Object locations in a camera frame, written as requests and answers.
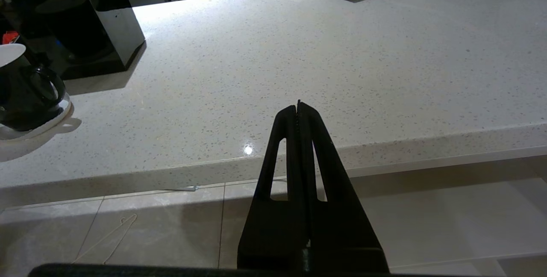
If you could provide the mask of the black tissue box white lid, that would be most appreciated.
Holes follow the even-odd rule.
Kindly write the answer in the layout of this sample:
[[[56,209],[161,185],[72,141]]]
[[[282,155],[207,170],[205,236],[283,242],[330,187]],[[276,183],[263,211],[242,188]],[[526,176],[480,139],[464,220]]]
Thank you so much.
[[[0,19],[63,80],[124,72],[145,43],[129,0],[0,0]]]

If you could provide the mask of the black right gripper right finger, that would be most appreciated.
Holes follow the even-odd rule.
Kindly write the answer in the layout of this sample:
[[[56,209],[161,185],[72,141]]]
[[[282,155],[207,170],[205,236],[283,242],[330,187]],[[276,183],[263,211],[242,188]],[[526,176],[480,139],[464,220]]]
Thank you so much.
[[[320,114],[298,103],[310,270],[388,274],[383,248],[354,191]]]

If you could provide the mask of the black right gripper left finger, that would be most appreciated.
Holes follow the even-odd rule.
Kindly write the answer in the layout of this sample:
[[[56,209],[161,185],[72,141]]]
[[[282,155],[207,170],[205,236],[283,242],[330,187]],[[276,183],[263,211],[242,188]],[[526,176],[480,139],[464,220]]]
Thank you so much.
[[[271,197],[279,144],[286,140],[287,200]],[[238,269],[303,271],[307,242],[303,181],[300,176],[297,109],[275,117],[244,230],[238,244]]]

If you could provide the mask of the black mug white inside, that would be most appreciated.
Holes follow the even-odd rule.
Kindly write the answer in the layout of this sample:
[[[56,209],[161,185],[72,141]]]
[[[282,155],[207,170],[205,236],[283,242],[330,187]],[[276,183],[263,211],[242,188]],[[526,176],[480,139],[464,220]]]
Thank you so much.
[[[25,57],[23,44],[0,45],[0,124],[12,130],[33,130],[53,120],[66,93],[63,80]]]

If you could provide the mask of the white round coaster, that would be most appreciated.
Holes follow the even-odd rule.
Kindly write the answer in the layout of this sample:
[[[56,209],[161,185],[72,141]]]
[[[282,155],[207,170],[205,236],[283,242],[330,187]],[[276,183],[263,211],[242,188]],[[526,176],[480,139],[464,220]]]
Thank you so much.
[[[59,115],[33,130],[19,132],[0,124],[0,143],[15,143],[25,141],[26,139],[35,138],[43,133],[46,133],[53,127],[56,127],[70,113],[71,109],[73,108],[73,104],[68,93],[65,93],[59,106],[62,110]]]

